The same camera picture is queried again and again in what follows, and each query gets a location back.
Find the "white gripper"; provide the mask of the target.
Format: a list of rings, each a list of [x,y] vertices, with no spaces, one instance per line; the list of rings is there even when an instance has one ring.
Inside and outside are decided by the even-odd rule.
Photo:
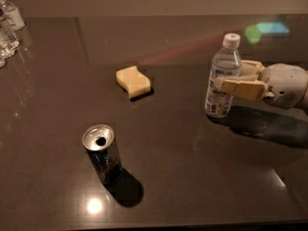
[[[308,110],[307,70],[289,64],[265,68],[261,62],[242,60],[240,76],[217,77],[215,90],[246,100],[263,99],[277,108]]]

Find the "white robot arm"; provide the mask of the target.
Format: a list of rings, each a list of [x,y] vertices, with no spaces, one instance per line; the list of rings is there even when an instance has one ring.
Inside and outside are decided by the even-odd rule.
[[[308,110],[308,71],[290,64],[264,67],[256,61],[242,61],[239,76],[217,77],[216,90],[246,100],[263,100],[272,107]]]

